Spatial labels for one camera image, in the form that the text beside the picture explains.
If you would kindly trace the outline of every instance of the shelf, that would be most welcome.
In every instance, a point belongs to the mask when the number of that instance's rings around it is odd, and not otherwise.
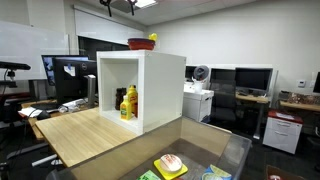
[[[120,111],[117,110],[103,111],[102,116],[130,131],[141,134],[139,132],[139,119],[136,117],[132,117],[130,120],[123,120],[120,118]]]

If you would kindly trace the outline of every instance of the wooden table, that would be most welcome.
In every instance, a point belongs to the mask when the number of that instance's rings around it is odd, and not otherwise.
[[[136,137],[101,117],[98,108],[37,121],[36,126],[66,167]]]
[[[239,95],[238,93],[236,93],[236,99],[244,100],[244,101],[253,101],[260,104],[258,122],[257,122],[256,130],[253,135],[253,138],[260,139],[260,125],[263,117],[264,105],[269,102],[269,99],[261,96],[255,97],[253,95],[242,96],[242,95]]]
[[[269,102],[268,98],[266,97],[261,97],[261,96],[255,97],[253,95],[242,96],[242,95],[236,94],[236,98],[239,100],[253,101],[253,102],[265,103],[265,104]]]
[[[314,105],[314,104],[312,104],[312,105],[311,104],[296,104],[296,103],[288,103],[285,101],[280,101],[280,105],[283,107],[290,107],[290,108],[320,112],[320,106]]]
[[[47,100],[45,100],[45,101],[40,101],[39,103],[45,103],[45,102],[52,102],[52,101],[47,101]],[[22,108],[28,108],[28,107],[30,107],[32,104],[35,104],[35,102],[24,103],[24,104],[22,104],[21,106],[22,106]],[[50,115],[51,115],[51,117],[57,117],[57,116],[63,115],[63,113],[53,112],[53,113],[50,113]],[[30,117],[30,118],[28,119],[28,121],[29,121],[29,124],[30,124],[30,126],[31,126],[31,128],[32,128],[32,130],[33,130],[34,135],[36,136],[36,139],[37,139],[38,141],[44,140],[43,135],[42,135],[41,132],[39,131],[38,127],[35,125],[36,122],[38,121],[37,118],[31,118],[31,117]]]

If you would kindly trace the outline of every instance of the white shelf box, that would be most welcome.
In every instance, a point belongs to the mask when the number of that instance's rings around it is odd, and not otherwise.
[[[141,135],[182,115],[186,58],[153,51],[98,52],[100,115]],[[138,118],[120,119],[116,89],[136,85]]]

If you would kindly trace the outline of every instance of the black monitor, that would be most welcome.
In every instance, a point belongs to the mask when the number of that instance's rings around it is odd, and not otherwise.
[[[192,77],[195,69],[196,69],[196,66],[186,66],[186,72],[184,76],[186,78],[186,81],[193,82]]]
[[[236,68],[238,89],[268,92],[272,68]]]
[[[55,85],[53,64],[52,64],[53,58],[67,59],[67,60],[83,60],[83,61],[89,60],[89,57],[84,55],[42,55],[43,66],[46,71],[48,83],[50,86]]]
[[[318,76],[316,79],[316,83],[314,84],[313,92],[320,93],[320,72],[318,72]]]
[[[87,97],[88,81],[84,76],[92,74],[97,77],[96,61],[54,58],[53,67],[59,105]]]
[[[210,82],[214,80],[234,81],[235,76],[235,70],[211,68]]]

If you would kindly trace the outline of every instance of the keyboard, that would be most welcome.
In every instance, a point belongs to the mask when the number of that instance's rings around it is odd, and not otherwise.
[[[244,93],[244,92],[238,92],[238,94],[239,94],[240,96],[248,96],[248,94],[246,94],[246,93]]]
[[[59,106],[56,102],[52,103],[37,103],[37,104],[32,104],[31,107],[35,109],[40,109],[40,110],[55,110],[58,109]]]

